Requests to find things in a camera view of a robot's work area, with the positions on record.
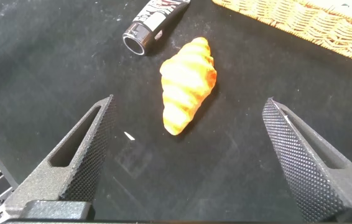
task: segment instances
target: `small white fragment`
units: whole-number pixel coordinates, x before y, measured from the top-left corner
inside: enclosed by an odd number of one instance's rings
[[[131,141],[134,141],[134,137],[133,136],[131,136],[130,134],[128,134],[125,131],[124,131],[124,133],[125,133],[126,137],[128,137]]]

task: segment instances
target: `toy croissant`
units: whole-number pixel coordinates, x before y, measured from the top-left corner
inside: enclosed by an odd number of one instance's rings
[[[210,55],[208,41],[199,37],[162,64],[164,126],[170,134],[183,131],[215,86],[217,72]]]

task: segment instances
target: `woven basket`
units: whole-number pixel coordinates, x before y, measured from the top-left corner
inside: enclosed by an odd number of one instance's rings
[[[213,0],[352,58],[352,0]]]

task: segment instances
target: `black mat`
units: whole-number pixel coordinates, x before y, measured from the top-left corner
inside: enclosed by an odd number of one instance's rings
[[[287,105],[352,161],[352,60],[192,1],[148,57],[121,35],[147,1],[0,1],[0,158],[18,182],[96,101],[118,128],[95,201],[112,220],[300,220],[261,119]],[[179,137],[162,124],[159,67],[193,38],[218,82]],[[128,142],[124,132],[136,141]]]

